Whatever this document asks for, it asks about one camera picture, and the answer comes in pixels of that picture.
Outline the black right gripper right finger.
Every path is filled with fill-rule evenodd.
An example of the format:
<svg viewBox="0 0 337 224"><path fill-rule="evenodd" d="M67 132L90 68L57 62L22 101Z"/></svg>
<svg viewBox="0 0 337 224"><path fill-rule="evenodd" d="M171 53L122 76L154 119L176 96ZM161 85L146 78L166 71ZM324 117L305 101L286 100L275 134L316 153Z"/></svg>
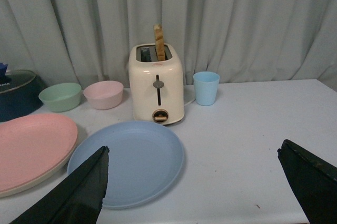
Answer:
<svg viewBox="0 0 337 224"><path fill-rule="evenodd" d="M336 167L288 139L277 152L309 223L336 223Z"/></svg>

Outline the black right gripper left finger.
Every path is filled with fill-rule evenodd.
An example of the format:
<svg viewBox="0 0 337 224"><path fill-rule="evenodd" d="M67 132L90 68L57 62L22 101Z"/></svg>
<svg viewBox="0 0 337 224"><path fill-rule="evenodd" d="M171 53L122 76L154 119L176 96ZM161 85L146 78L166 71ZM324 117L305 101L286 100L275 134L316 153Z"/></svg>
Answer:
<svg viewBox="0 0 337 224"><path fill-rule="evenodd" d="M108 183L109 148L99 148L12 223L96 223Z"/></svg>

